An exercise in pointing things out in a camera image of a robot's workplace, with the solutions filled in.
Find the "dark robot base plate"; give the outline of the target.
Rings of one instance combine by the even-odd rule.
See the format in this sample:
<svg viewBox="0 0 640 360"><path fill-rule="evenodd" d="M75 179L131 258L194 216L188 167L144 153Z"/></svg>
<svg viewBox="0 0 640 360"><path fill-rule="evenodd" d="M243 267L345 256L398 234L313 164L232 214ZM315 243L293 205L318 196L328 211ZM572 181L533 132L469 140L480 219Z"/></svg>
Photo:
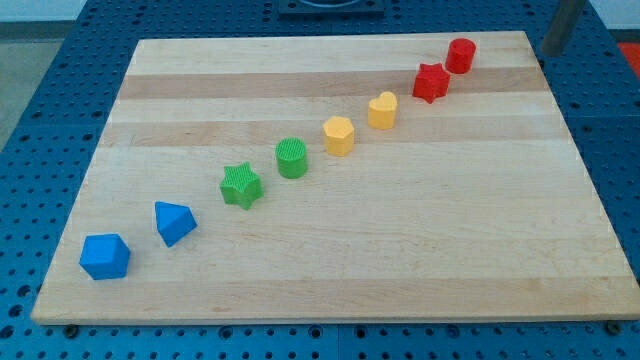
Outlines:
<svg viewBox="0 0 640 360"><path fill-rule="evenodd" d="M280 16L379 15L386 0L276 0Z"/></svg>

